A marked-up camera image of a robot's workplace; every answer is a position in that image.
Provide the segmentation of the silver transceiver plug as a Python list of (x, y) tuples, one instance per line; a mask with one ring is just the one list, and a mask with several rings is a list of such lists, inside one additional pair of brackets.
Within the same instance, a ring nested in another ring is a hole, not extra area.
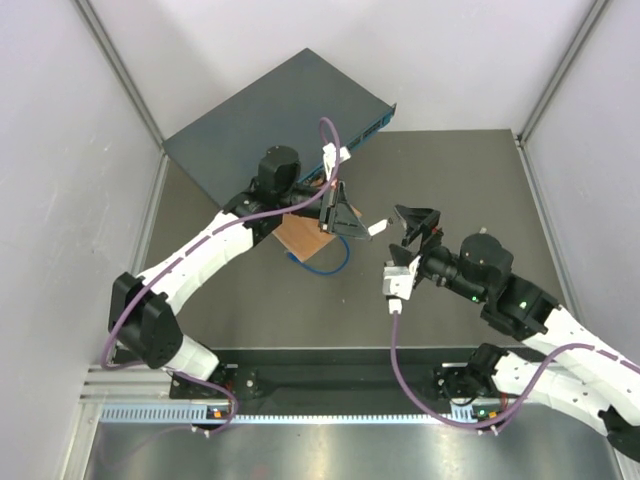
[(371, 237), (374, 237), (382, 232), (384, 232), (390, 225), (392, 221), (390, 219), (382, 219), (371, 226), (368, 227), (368, 233)]

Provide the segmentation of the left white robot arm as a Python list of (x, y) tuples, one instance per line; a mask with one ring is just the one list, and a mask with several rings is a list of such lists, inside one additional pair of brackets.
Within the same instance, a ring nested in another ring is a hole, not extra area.
[(167, 259), (133, 275), (124, 272), (112, 286), (110, 343), (121, 343), (151, 369), (181, 372), (205, 396), (226, 387), (218, 357), (182, 333), (177, 315), (187, 300), (234, 258), (248, 252), (281, 226), (287, 214), (316, 221), (323, 234), (369, 240), (386, 224), (366, 226), (350, 205), (336, 165), (349, 159), (346, 148), (323, 148), (326, 182), (299, 182), (298, 153), (274, 146), (258, 164), (249, 186), (213, 220)]

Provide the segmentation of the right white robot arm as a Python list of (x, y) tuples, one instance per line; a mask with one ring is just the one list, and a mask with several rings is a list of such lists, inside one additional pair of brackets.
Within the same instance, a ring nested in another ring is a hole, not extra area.
[(427, 279), (480, 306), (499, 333), (543, 355), (539, 364), (513, 351), (480, 345), (458, 374), (464, 397), (503, 394), (513, 404), (475, 422), (451, 420), (424, 404), (404, 379), (398, 335), (391, 335), (391, 367), (401, 389), (422, 412), (453, 428), (499, 435), (527, 399), (570, 416), (604, 436), (627, 458), (639, 459), (639, 366), (589, 331), (551, 294), (512, 271), (514, 256), (488, 233), (474, 233), (457, 253), (442, 244), (440, 213), (397, 205), (404, 234), (389, 247), (383, 294), (399, 328), (404, 301)]

